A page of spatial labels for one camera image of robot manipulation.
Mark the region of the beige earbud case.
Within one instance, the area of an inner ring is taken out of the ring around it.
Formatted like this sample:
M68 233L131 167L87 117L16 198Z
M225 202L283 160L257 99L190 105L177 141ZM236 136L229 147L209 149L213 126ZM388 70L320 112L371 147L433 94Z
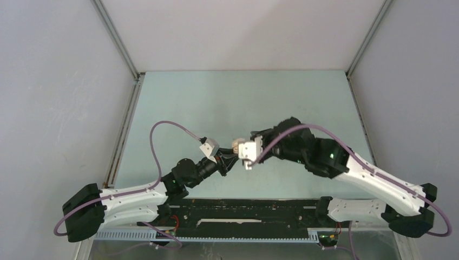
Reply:
M233 153L239 154L240 150L243 148L244 143L246 142L243 138L234 139L232 141L232 150Z

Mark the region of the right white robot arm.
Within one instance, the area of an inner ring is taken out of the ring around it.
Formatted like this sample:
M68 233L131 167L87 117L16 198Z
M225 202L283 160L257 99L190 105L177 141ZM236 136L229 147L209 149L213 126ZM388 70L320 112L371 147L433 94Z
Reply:
M411 238L429 234L435 214L429 210L437 187L415 185L370 164L334 135L312 133L313 125L289 118L262 131L251 132L255 147L245 160L247 167L276 157L299 163L315 176L352 184L372 199L346 200L330 196L316 203L315 220L321 226L342 222L385 224Z

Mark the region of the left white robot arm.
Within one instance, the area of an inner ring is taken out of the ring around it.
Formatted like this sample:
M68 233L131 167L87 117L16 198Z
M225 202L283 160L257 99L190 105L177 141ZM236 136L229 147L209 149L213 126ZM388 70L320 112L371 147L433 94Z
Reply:
M188 196L188 189L212 174L225 176L238 159L233 150L220 148L214 156L198 162L181 159L160 181L120 189L100 189L96 183L88 184L62 206L64 236L75 243L113 226L137 222L166 225L171 219L171 203Z

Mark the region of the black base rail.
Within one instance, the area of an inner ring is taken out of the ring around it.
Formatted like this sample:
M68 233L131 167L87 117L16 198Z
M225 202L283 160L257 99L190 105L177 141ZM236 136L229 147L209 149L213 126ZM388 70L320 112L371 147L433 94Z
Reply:
M169 205L166 221L154 227L170 226L177 238L197 239L306 239L309 229L347 228L317 213L317 199L188 199Z

